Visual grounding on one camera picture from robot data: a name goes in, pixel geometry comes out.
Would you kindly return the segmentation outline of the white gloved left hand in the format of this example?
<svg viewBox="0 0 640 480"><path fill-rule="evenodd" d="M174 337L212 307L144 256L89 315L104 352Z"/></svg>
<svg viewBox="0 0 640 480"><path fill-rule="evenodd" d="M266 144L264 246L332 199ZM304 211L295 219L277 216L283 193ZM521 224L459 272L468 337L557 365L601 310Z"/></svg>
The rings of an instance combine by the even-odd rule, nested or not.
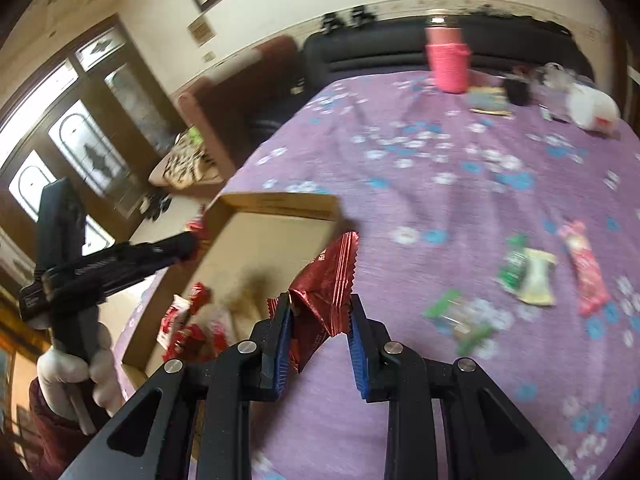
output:
<svg viewBox="0 0 640 480"><path fill-rule="evenodd" d="M55 415L77 422L86 436L96 433L103 413L112 417L124 404L111 345L110 332L99 322L98 351L89 363L55 348L37 361L47 406Z"/></svg>

